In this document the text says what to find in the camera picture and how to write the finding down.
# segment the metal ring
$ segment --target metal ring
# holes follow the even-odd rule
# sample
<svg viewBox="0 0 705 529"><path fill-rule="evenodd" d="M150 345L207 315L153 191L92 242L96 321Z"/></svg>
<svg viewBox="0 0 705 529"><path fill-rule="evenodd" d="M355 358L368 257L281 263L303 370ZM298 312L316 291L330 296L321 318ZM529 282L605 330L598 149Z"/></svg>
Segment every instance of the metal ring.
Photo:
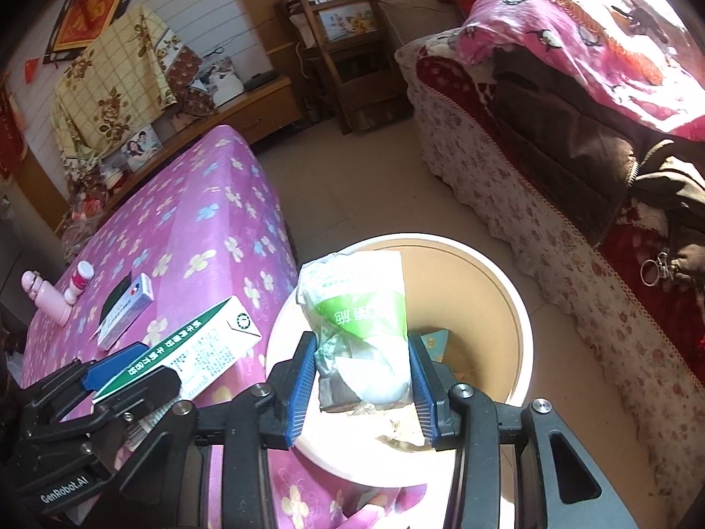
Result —
<svg viewBox="0 0 705 529"><path fill-rule="evenodd" d="M652 283L646 282L646 279L644 278L644 267L650 262L653 263L653 265L656 267L656 270L657 270L656 280L654 280ZM646 259L644 262L642 262L642 268L640 268L640 270L639 270L639 275L642 277L642 282L646 286L656 286L658 284L658 279L660 279L660 275L658 275L658 262L656 262L653 259Z"/></svg>

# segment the tile floor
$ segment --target tile floor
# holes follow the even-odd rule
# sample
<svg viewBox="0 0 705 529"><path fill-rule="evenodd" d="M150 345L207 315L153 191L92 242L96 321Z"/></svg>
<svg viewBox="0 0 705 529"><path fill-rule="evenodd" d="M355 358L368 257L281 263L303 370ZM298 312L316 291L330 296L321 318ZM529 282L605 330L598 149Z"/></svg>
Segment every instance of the tile floor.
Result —
<svg viewBox="0 0 705 529"><path fill-rule="evenodd" d="M646 450L617 389L537 283L514 266L507 243L492 238L420 158L413 119L341 135L326 121L258 155L276 187L300 262L377 235L431 233L485 254L514 283L530 314L534 374L529 395L551 400L602 468L641 529L665 527Z"/></svg>

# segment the metal bolt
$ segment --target metal bolt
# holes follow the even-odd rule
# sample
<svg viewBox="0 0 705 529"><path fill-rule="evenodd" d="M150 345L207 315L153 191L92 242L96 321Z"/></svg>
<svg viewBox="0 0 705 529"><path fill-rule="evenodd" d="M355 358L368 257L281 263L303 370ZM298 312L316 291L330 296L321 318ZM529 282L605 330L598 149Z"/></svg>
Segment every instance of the metal bolt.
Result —
<svg viewBox="0 0 705 529"><path fill-rule="evenodd" d="M531 402L531 409L536 413L548 413L552 408L551 402L543 398L537 398Z"/></svg>
<svg viewBox="0 0 705 529"><path fill-rule="evenodd" d="M470 398L475 393L475 390L469 384L456 384L453 386L453 393L458 398Z"/></svg>
<svg viewBox="0 0 705 529"><path fill-rule="evenodd" d="M171 406L171 411L176 415L187 415L193 409L193 404L188 400L181 400Z"/></svg>
<svg viewBox="0 0 705 529"><path fill-rule="evenodd" d="M265 398L267 395L271 394L271 386L265 381L255 384L249 389L252 395L256 395L258 398Z"/></svg>

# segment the drawer handle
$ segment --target drawer handle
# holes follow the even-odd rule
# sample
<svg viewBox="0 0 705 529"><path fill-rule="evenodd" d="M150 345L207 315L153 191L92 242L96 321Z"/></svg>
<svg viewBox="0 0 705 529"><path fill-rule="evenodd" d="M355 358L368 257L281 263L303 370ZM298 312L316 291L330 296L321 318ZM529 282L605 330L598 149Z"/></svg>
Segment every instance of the drawer handle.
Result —
<svg viewBox="0 0 705 529"><path fill-rule="evenodd" d="M254 123L250 123L249 125L243 125L242 131L247 131L248 129L252 129L253 127L256 127L257 125L259 125L262 122L263 119L264 119L264 117L260 117L260 118L257 118L257 121L255 121Z"/></svg>

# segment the green and white plastic bag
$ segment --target green and white plastic bag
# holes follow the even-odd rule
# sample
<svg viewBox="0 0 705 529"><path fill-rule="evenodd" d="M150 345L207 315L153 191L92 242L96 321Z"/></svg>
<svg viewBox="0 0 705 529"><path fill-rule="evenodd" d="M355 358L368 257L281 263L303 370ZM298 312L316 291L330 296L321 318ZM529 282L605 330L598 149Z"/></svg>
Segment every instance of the green and white plastic bag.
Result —
<svg viewBox="0 0 705 529"><path fill-rule="evenodd" d="M305 264L297 302L318 338L323 411L410 402L401 253L329 254Z"/></svg>

